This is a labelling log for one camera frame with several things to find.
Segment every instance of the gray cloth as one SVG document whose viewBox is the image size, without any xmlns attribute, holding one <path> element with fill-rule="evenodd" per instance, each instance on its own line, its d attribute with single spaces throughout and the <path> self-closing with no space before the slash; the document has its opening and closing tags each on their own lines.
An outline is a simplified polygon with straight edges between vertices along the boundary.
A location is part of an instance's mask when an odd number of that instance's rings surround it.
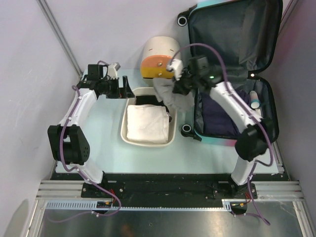
<svg viewBox="0 0 316 237">
<path fill-rule="evenodd" d="M 174 87 L 172 79 L 154 78 L 153 84 L 158 102 L 163 101 L 166 106 L 171 106 L 181 112 L 188 111 L 194 105 L 192 92 L 188 95 L 172 93 Z"/>
</svg>

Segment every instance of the open suitcase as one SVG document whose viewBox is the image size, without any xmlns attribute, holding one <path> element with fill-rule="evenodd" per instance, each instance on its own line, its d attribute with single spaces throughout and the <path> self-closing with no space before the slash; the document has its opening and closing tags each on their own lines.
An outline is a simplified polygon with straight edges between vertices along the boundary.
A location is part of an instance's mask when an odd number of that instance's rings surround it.
<svg viewBox="0 0 316 237">
<path fill-rule="evenodd" d="M 188 24 L 190 43 L 205 43 L 215 48 L 227 67 L 235 90 L 249 94 L 254 90 L 261 103 L 263 118 L 274 124 L 274 142 L 279 133 L 277 112 L 270 84 L 258 73 L 271 63 L 282 16 L 282 0 L 235 0 L 225 3 L 201 2 L 178 15 L 179 26 Z M 214 69 L 216 56 L 204 47 L 191 47 L 191 55 L 205 55 Z M 236 136 L 206 135 L 201 94 L 196 91 L 194 132 L 202 142 L 233 146 Z"/>
</svg>

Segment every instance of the gray wall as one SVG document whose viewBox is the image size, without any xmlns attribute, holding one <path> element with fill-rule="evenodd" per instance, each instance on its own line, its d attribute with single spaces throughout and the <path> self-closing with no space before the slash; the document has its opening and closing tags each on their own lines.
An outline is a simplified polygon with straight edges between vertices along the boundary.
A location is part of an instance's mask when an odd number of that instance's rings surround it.
<svg viewBox="0 0 316 237">
<path fill-rule="evenodd" d="M 316 1 L 299 1 L 262 73 L 274 91 L 278 143 L 293 180 L 300 180 L 316 221 Z"/>
<path fill-rule="evenodd" d="M 18 237 L 52 168 L 47 128 L 77 77 L 35 0 L 1 0 L 0 16 L 0 236 Z"/>
</svg>

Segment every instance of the folded white towel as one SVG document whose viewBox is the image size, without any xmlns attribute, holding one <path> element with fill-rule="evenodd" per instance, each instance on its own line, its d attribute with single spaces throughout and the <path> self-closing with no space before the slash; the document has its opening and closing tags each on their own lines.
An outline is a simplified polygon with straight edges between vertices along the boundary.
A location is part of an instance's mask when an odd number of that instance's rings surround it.
<svg viewBox="0 0 316 237">
<path fill-rule="evenodd" d="M 167 143 L 169 115 L 164 106 L 129 105 L 127 138 L 131 141 Z"/>
</svg>

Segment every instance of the light blue tabletop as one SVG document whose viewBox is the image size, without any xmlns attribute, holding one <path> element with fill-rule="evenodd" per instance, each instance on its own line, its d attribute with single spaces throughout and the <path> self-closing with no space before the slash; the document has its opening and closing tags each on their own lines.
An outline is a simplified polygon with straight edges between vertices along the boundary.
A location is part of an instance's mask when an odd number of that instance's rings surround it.
<svg viewBox="0 0 316 237">
<path fill-rule="evenodd" d="M 120 78 L 125 75 L 132 89 L 147 86 L 139 70 L 119 70 Z M 193 112 L 178 113 L 176 136 L 169 146 L 147 148 L 124 142 L 120 128 L 125 105 L 124 99 L 100 96 L 82 128 L 90 144 L 90 159 L 106 173 L 216 174 L 233 171 L 237 161 L 234 147 L 210 145 L 181 136 L 181 125 L 192 124 Z M 269 159 L 268 152 L 261 158 L 267 163 Z M 255 173 L 278 173 L 277 165 L 258 165 Z"/>
</svg>

